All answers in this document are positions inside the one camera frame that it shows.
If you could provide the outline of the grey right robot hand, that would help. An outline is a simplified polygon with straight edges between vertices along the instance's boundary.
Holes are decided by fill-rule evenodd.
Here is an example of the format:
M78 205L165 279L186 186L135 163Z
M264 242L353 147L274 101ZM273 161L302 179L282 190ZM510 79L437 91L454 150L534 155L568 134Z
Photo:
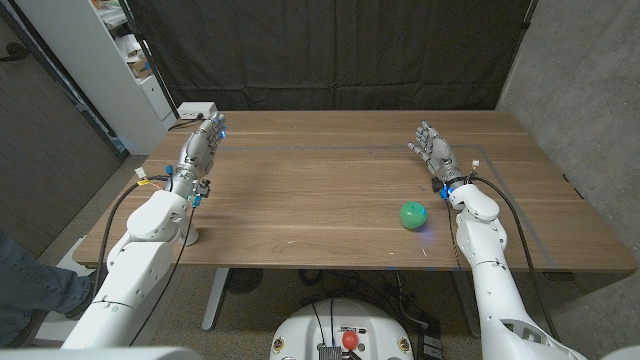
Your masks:
M444 188L453 191L465 184L465 175L459 169L453 150L428 122L422 122L416 130L415 141L407 147L426 163L431 175Z

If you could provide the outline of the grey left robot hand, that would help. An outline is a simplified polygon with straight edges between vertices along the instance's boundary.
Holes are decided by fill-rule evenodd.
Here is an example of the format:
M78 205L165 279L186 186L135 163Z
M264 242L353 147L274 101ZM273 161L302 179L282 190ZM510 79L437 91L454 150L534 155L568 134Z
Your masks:
M226 136L225 122L225 116L217 111L188 138L168 182L171 193L187 199L193 193L194 184L209 173L217 146Z

